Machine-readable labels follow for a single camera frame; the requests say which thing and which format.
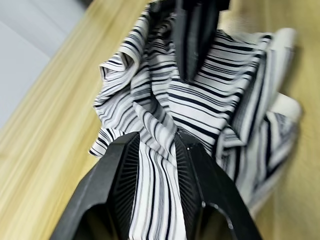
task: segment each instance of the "black plastic object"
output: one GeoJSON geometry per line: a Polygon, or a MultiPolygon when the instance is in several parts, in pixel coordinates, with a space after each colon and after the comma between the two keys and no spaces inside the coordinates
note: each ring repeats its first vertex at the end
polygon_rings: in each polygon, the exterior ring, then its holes
{"type": "Polygon", "coordinates": [[[176,0],[173,42],[180,78],[192,83],[214,42],[219,12],[230,0],[176,0]]]}
{"type": "Polygon", "coordinates": [[[183,130],[176,133],[174,140],[187,238],[201,239],[203,216],[208,211],[218,211],[226,218],[233,239],[261,240],[234,182],[198,140],[183,130]]]}
{"type": "Polygon", "coordinates": [[[105,239],[110,232],[119,239],[128,239],[139,144],[139,134],[133,132],[108,146],[105,155],[78,184],[51,240],[105,239]]]}

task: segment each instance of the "wooden table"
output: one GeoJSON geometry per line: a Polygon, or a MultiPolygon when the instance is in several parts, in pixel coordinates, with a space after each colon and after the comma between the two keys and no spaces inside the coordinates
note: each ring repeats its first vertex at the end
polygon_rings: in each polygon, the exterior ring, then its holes
{"type": "MultiPolygon", "coordinates": [[[[117,50],[146,2],[95,0],[1,129],[1,240],[48,239],[95,164],[88,149],[100,127],[92,108],[98,65],[117,50]]],[[[320,239],[319,8],[318,0],[231,0],[221,17],[227,32],[299,32],[283,92],[302,104],[304,117],[287,173],[257,218],[266,240],[320,239]]]]}

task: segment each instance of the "white wall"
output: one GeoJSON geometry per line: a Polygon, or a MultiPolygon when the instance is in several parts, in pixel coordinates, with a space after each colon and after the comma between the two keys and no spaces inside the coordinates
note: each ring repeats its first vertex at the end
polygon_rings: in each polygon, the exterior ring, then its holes
{"type": "Polygon", "coordinates": [[[0,0],[0,128],[84,12],[78,0],[0,0]]]}

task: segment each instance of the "black and white striped cloth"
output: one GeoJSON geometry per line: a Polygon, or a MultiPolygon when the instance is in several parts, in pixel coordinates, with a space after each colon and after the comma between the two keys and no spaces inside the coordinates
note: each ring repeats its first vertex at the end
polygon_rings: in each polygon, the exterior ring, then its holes
{"type": "Polygon", "coordinates": [[[103,86],[94,108],[102,126],[90,153],[101,157],[117,137],[140,132],[130,239],[186,239],[177,128],[215,156],[251,210],[278,180],[296,136],[299,114],[283,112],[297,112],[299,105],[277,93],[294,30],[237,36],[219,30],[194,83],[187,84],[175,62],[174,20],[172,13],[151,28],[156,19],[147,5],[118,52],[100,65],[103,86]]]}

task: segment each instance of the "fabric fold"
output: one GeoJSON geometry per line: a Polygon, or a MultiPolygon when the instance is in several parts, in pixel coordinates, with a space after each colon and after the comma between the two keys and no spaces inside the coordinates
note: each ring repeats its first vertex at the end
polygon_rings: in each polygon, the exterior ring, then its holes
{"type": "MultiPolygon", "coordinates": [[[[149,5],[118,52],[100,65],[94,108],[101,120],[90,152],[101,157],[117,137],[140,133],[130,239],[185,239],[174,135],[195,136],[234,180],[252,213],[279,179],[297,134],[277,94],[295,31],[228,35],[218,30],[193,83],[180,79],[172,29],[149,5]]],[[[290,113],[300,113],[290,104],[290,113]]]]}

